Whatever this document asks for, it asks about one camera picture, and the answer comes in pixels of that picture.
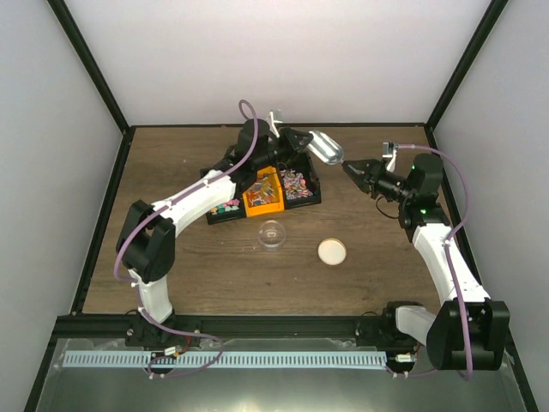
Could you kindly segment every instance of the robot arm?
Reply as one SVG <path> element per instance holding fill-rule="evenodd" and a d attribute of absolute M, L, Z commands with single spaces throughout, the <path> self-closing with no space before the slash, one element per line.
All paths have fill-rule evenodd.
<path fill-rule="evenodd" d="M 383 195 L 389 202 L 399 203 L 399 223 L 424 259 L 441 303 L 437 315 L 422 306 L 397 307 L 395 326 L 426 346 L 436 369 L 463 370 L 466 356 L 462 322 L 444 250 L 451 228 L 437 203 L 443 162 L 433 154 L 418 154 L 411 172 L 404 178 L 392 172 L 395 147 L 386 144 L 383 154 L 382 161 L 344 161 L 343 169 L 372 198 Z M 466 307 L 474 369 L 496 370 L 503 358 L 509 310 L 503 302 L 490 299 L 474 278 L 453 239 L 449 240 L 449 254 Z"/>
<path fill-rule="evenodd" d="M 215 176 L 219 176 L 220 174 L 221 171 L 219 170 L 211 170 L 206 176 L 204 176 L 204 179 L 212 179 Z M 184 191 L 188 191 L 192 189 L 193 186 L 197 186 L 200 183 L 201 182 L 198 181 Z M 206 185 L 202 187 L 201 190 L 195 191 L 194 193 L 190 194 L 181 202 L 177 203 L 175 206 L 172 206 L 172 201 L 179 197 L 184 191 L 180 191 L 179 193 L 168 197 L 167 199 L 153 203 L 152 208 L 147 208 L 147 210 L 152 212 L 154 210 L 159 210 L 164 206 L 168 206 L 168 209 L 160 214 L 160 222 L 162 225 L 166 225 L 170 228 L 170 230 L 162 233 L 164 233 L 166 237 L 169 237 L 169 239 L 173 239 L 173 242 L 169 242 L 169 246 L 170 248 L 175 248 L 175 239 L 181 234 L 181 232 L 183 232 L 183 230 L 187 226 L 189 226 L 193 221 L 198 219 L 200 216 L 202 216 L 218 204 L 228 202 L 229 200 L 234 198 L 235 187 L 235 183 L 232 182 L 228 176 L 225 176 L 224 178 L 217 180 L 213 184 Z M 134 206 L 132 206 L 132 208 L 134 208 L 135 206 L 139 207 L 140 204 L 141 201 L 134 203 Z M 128 226 L 124 224 L 125 230 L 123 230 L 121 234 L 121 239 L 118 241 L 117 250 L 119 250 L 120 246 L 122 245 L 122 240 L 126 239 L 132 226 L 133 224 Z M 150 239 L 159 239 L 155 238 L 154 236 L 155 232 L 153 231 Z M 145 253 L 143 254 L 143 256 L 145 257 L 147 255 L 147 248 L 144 252 Z M 160 254 L 160 257 L 157 257 L 156 259 L 162 258 L 163 256 L 164 254 Z M 124 260 L 124 264 L 129 265 L 129 261 Z M 131 265 L 131 269 L 129 269 L 130 276 L 136 279 L 136 286 L 139 286 L 139 294 L 141 296 L 141 300 L 143 302 L 145 310 L 154 320 L 159 323 L 164 322 L 172 314 L 173 311 L 172 304 L 170 303 L 170 300 L 168 298 L 168 287 L 166 281 L 167 271 L 171 268 L 172 264 L 173 258 L 171 259 L 170 267 L 166 266 L 163 270 L 158 270 L 156 271 L 156 273 L 153 274 L 150 273 L 147 266 L 145 266 L 141 270 L 138 270 L 137 267 L 139 267 L 139 264 Z"/>
<path fill-rule="evenodd" d="M 322 132 L 301 132 L 288 127 L 276 129 L 281 121 L 274 121 L 272 113 L 269 119 L 271 124 L 258 121 L 258 138 L 251 156 L 229 176 L 209 183 L 209 180 L 243 159 L 251 146 L 253 120 L 244 124 L 237 144 L 231 146 L 224 158 L 201 180 L 167 199 L 152 204 L 140 200 L 130 207 L 118 238 L 117 252 L 144 219 L 155 211 L 158 213 L 165 209 L 131 240 L 122 257 L 124 266 L 135 279 L 132 286 L 138 286 L 144 309 L 156 322 L 165 322 L 173 313 L 166 278 L 175 260 L 175 239 L 187 226 L 215 206 L 230 201 L 235 194 L 246 191 L 256 182 L 257 172 L 266 166 L 276 166 L 279 163 L 291 166 L 295 156 L 307 148 L 311 151 L 321 148 L 322 151 L 313 153 L 327 163 L 334 161 L 338 155 L 342 156 L 341 147 Z M 341 152 L 335 153 L 334 150 L 338 148 Z M 202 183 L 205 185 L 201 189 L 193 191 Z M 181 201 L 176 200 L 184 192 L 191 193 Z"/>

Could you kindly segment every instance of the wooden table surface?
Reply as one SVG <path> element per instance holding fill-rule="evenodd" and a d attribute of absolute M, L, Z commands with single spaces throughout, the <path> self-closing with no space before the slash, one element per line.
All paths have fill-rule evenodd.
<path fill-rule="evenodd" d="M 151 203 L 194 183 L 237 140 L 239 128 L 140 128 L 106 229 L 84 306 L 86 313 L 120 313 L 136 307 L 136 292 L 112 277 L 114 247 L 130 205 Z M 347 160 L 380 158 L 382 142 L 427 144 L 420 127 L 329 127 Z M 399 152 L 396 172 L 407 175 L 417 151 Z M 323 202 L 279 214 L 209 226 L 206 217 L 178 237 L 168 274 L 170 300 L 186 314 L 356 315 L 381 312 L 388 301 L 416 300 L 433 312 L 437 292 L 420 255 L 397 221 L 382 216 L 340 166 L 313 156 Z M 396 205 L 380 202 L 396 215 Z M 267 219 L 287 231 L 282 250 L 264 251 L 257 229 Z M 347 259 L 323 264 L 318 244 L 337 238 Z"/>

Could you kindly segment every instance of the black frame edge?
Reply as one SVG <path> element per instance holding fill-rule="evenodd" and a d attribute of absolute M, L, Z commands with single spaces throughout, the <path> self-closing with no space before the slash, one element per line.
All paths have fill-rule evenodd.
<path fill-rule="evenodd" d="M 448 80 L 427 124 L 435 129 L 509 0 L 492 0 Z"/>
<path fill-rule="evenodd" d="M 290 127 L 424 127 L 424 122 L 403 123 L 284 123 Z M 185 128 L 185 127 L 242 127 L 242 123 L 214 123 L 214 124 L 138 124 L 135 127 L 147 129 L 157 128 Z"/>
<path fill-rule="evenodd" d="M 431 127 L 429 127 L 428 125 L 425 126 L 425 134 L 427 136 L 427 142 L 429 143 L 429 147 L 438 149 L 435 136 L 433 135 Z M 448 205 L 449 218 L 452 222 L 452 225 L 455 226 L 459 222 L 461 222 L 462 219 L 460 217 L 457 204 L 455 203 L 454 193 L 452 192 L 448 181 L 448 176 L 445 171 L 443 171 L 442 188 L 444 197 L 446 199 L 446 204 Z M 465 263 L 471 270 L 471 273 L 473 273 L 473 276 L 476 278 L 476 280 L 480 284 L 482 284 L 477 265 L 474 261 L 473 251 L 471 250 L 471 245 L 469 244 L 467 234 L 465 233 L 465 228 L 460 230 L 455 235 L 455 238 L 457 244 L 459 245 L 460 251 L 462 252 L 463 260 L 465 260 Z M 515 364 L 512 366 L 513 373 L 515 374 L 515 379 L 518 383 L 526 410 L 528 412 L 538 412 L 539 410 L 534 400 L 534 394 L 532 393 L 532 389 L 530 388 L 530 383 L 528 382 L 526 373 L 524 372 L 524 369 L 522 367 L 521 359 L 519 357 L 518 351 L 516 350 L 516 346 L 510 331 L 508 333 L 508 342 L 505 344 L 505 350 L 515 361 Z"/>
<path fill-rule="evenodd" d="M 40 363 L 39 370 L 36 373 L 36 378 L 34 379 L 31 392 L 28 395 L 27 404 L 25 405 L 25 412 L 34 412 L 38 408 L 38 403 L 40 401 L 40 397 L 42 396 L 42 390 L 44 389 L 45 378 L 50 369 L 51 359 L 53 358 L 56 344 L 57 339 L 52 336 L 45 350 L 42 362 Z"/>
<path fill-rule="evenodd" d="M 130 153 L 131 142 L 133 141 L 135 133 L 136 128 L 130 127 L 130 130 L 124 135 L 122 142 L 120 143 L 109 184 L 106 188 L 106 194 L 103 198 L 103 203 L 101 204 L 100 214 L 95 225 L 94 235 L 92 236 L 92 241 L 87 251 L 86 261 L 84 262 L 80 281 L 78 282 L 75 298 L 70 308 L 70 311 L 73 314 L 81 313 L 82 308 L 84 307 L 87 291 L 89 290 L 89 285 L 92 281 L 92 276 L 94 275 L 97 257 L 100 254 L 101 243 L 105 236 L 106 225 L 111 217 L 112 205 L 117 196 L 118 187 L 120 185 L 120 180 L 122 179 L 122 174 L 124 173 L 124 167 L 128 159 L 128 154 Z"/>
<path fill-rule="evenodd" d="M 64 0 L 48 0 L 48 3 L 50 4 L 53 13 L 59 20 L 64 32 L 67 34 L 67 37 L 74 47 L 76 54 L 78 54 L 78 57 L 86 68 L 87 73 L 92 78 L 97 91 L 105 102 L 107 109 L 109 109 L 109 112 L 111 113 L 112 118 L 114 118 L 118 128 L 123 133 L 127 132 L 130 126 L 124 118 L 122 110 L 120 110 L 120 107 L 118 106 L 109 85 L 106 83 L 100 67 L 95 62 L 92 52 L 90 52 L 87 47 L 86 40 L 84 40 L 80 29 L 76 25 L 75 19 L 73 19 L 67 4 Z"/>

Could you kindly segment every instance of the colorful candy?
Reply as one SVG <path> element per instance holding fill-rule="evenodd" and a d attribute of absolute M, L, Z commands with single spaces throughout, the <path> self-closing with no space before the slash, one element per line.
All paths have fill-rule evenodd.
<path fill-rule="evenodd" d="M 233 212 L 240 209 L 240 201 L 238 199 L 229 200 L 228 202 L 218 204 L 210 210 L 212 215 L 221 215 L 226 212 Z"/>
<path fill-rule="evenodd" d="M 281 176 L 286 192 L 286 199 L 297 200 L 304 197 L 311 197 L 312 191 L 307 189 L 307 182 L 302 173 L 296 173 L 295 170 L 281 170 Z"/>

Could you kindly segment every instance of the orange tray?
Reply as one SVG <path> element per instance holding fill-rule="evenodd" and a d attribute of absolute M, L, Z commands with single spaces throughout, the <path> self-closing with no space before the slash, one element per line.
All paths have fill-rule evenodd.
<path fill-rule="evenodd" d="M 257 179 L 261 179 L 263 176 L 268 176 L 268 181 L 273 188 L 273 195 L 271 195 L 275 201 L 267 204 L 253 205 L 254 195 L 252 189 L 248 189 L 243 193 L 244 207 L 246 210 L 246 216 L 259 216 L 267 213 L 276 213 L 284 210 L 284 197 L 282 195 L 281 180 L 278 177 L 278 173 L 275 167 L 269 166 L 261 169 L 257 172 Z"/>

